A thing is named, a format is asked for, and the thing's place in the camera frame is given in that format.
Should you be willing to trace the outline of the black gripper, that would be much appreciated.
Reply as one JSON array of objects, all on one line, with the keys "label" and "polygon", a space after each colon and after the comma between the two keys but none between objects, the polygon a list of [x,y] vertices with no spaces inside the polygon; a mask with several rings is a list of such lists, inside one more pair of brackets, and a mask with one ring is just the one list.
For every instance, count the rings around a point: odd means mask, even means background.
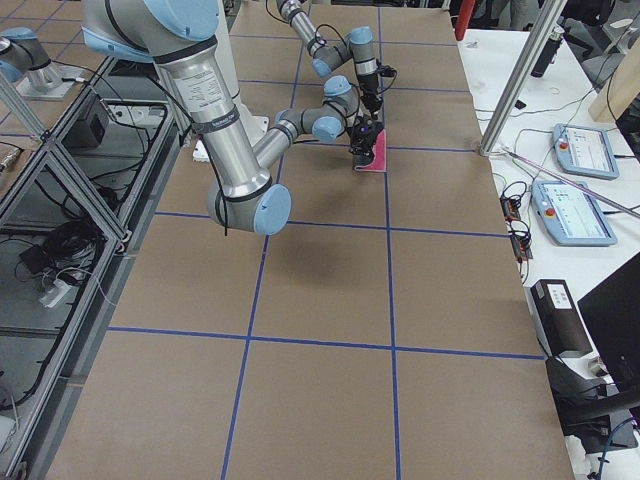
[{"label": "black gripper", "polygon": [[383,106],[380,90],[380,75],[370,73],[357,76],[361,100],[371,115],[377,115]]},{"label": "black gripper", "polygon": [[374,143],[367,141],[364,136],[360,133],[360,127],[364,121],[372,119],[369,115],[358,115],[353,125],[348,130],[349,138],[350,138],[350,148],[349,152],[352,155],[364,155],[370,157],[372,155],[372,147]]}]

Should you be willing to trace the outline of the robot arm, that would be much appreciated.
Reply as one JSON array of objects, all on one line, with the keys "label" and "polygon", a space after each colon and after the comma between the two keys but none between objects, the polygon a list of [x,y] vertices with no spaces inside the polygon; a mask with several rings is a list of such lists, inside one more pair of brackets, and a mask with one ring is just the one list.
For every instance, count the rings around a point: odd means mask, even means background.
[{"label": "robot arm", "polygon": [[384,125],[373,34],[352,30],[331,46],[298,1],[280,1],[279,13],[302,40],[316,74],[325,80],[321,107],[282,111],[256,142],[241,121],[215,57],[223,25],[216,1],[86,1],[83,34],[91,49],[118,59],[153,64],[176,92],[171,100],[200,137],[216,175],[207,208],[224,228],[274,235],[291,211],[289,190],[269,171],[301,135],[325,143],[350,140],[356,170],[386,166]]},{"label": "robot arm", "polygon": [[369,114],[378,119],[383,106],[380,78],[386,75],[386,66],[375,56],[373,33],[369,26],[353,29],[346,36],[337,30],[339,40],[331,44],[323,37],[323,27],[332,29],[328,24],[315,26],[309,15],[303,10],[302,2],[297,0],[277,1],[277,11],[302,41],[312,59],[312,68],[320,78],[326,78],[339,67],[352,62],[361,101]]}]

